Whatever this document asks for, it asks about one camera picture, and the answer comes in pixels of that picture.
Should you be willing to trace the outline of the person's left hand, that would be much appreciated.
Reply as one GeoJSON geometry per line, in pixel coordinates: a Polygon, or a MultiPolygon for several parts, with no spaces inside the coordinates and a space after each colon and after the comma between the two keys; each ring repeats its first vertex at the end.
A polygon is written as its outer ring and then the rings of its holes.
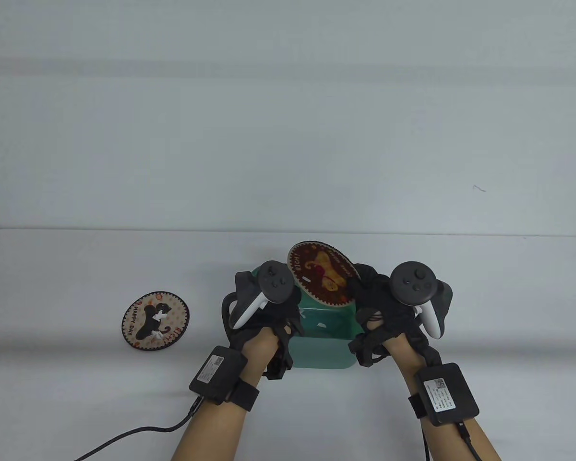
{"type": "Polygon", "coordinates": [[[301,298],[301,290],[287,266],[268,261],[256,274],[236,273],[235,292],[226,295],[222,302],[222,321],[231,348],[242,351],[263,328],[269,328],[277,337],[277,351],[263,373],[268,380],[283,378],[294,366],[290,340],[305,334],[299,310],[301,298]]]}

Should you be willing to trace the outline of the person's right hand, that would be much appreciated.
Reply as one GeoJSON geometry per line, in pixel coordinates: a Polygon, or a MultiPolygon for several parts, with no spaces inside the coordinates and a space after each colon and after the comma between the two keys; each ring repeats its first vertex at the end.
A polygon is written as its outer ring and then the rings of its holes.
{"type": "Polygon", "coordinates": [[[429,345],[413,307],[400,303],[391,293],[390,278],[367,264],[357,263],[354,267],[358,277],[349,278],[347,288],[355,300],[355,319],[363,333],[348,347],[359,364],[371,367],[390,356],[383,343],[404,334],[426,366],[440,366],[439,352],[429,345]]]}

